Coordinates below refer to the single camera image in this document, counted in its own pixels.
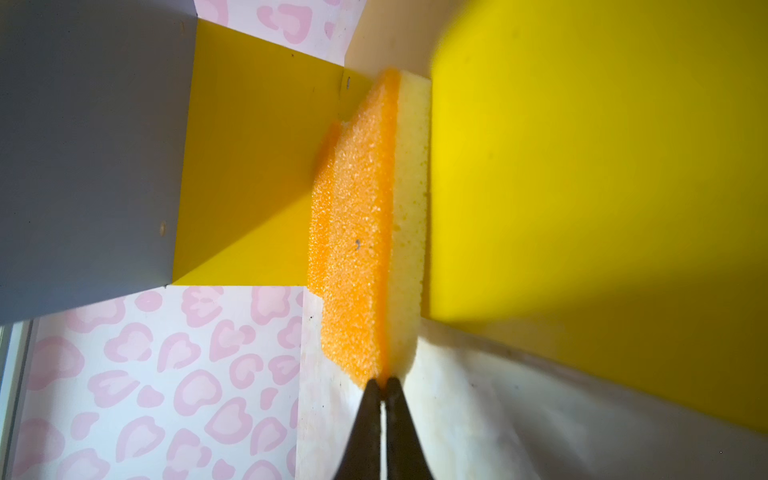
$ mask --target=orange sponge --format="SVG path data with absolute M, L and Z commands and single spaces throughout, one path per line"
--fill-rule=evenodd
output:
M 321 168 L 315 183 L 310 289 L 323 298 L 323 352 L 361 388 L 401 376 L 415 352 L 429 95 L 428 80 L 386 71 L 324 157 L 332 173 Z
M 339 141 L 341 124 L 333 122 L 317 154 L 317 171 L 312 189 L 312 222 L 310 222 L 310 263 L 307 267 L 307 288 L 323 296 L 323 284 L 328 263 L 328 235 L 333 204 L 333 160 Z

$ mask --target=orange scouring pad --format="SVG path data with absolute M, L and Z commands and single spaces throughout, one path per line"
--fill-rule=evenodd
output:
M 309 288 L 323 298 L 323 352 L 361 388 L 402 376 L 415 353 L 430 89 L 417 75 L 385 71 L 319 154 Z

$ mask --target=patterned wallpaper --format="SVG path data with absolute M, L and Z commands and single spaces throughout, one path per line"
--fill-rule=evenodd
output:
M 366 0 L 195 0 L 197 16 L 344 65 Z
M 303 290 L 169 286 L 42 317 L 13 478 L 291 479 Z

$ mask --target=gray panel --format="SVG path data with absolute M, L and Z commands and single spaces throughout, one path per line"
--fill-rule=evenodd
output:
M 0 0 L 0 323 L 170 282 L 196 27 L 194 0 Z

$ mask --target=yellow wall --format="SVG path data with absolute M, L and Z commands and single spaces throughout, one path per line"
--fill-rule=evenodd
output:
M 174 283 L 306 284 L 315 150 L 342 74 L 198 21 Z
M 349 121 L 373 86 L 371 78 L 352 69 L 344 68 L 339 89 L 339 120 Z
M 432 66 L 428 314 L 768 430 L 767 14 L 471 5 Z

